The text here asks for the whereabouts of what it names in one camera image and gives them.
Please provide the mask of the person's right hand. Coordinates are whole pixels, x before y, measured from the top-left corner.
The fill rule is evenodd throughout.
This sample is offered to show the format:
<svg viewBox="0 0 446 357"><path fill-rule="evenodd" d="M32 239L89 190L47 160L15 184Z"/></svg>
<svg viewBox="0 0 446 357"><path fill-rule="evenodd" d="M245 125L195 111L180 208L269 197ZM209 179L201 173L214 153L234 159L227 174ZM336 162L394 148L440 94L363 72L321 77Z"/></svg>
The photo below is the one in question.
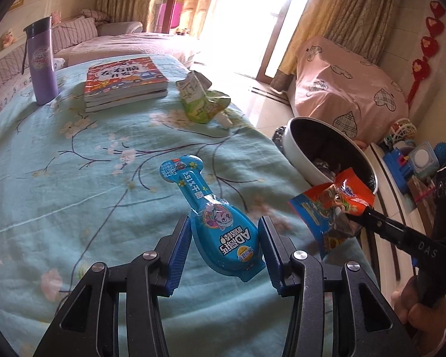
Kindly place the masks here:
<svg viewBox="0 0 446 357"><path fill-rule="evenodd" d="M446 298L441 298L433 307L420 303L417 278L412 276L402 290L391 296L392 306L399 320L417 330L417 349L428 355L437 349L446 333Z"/></svg>

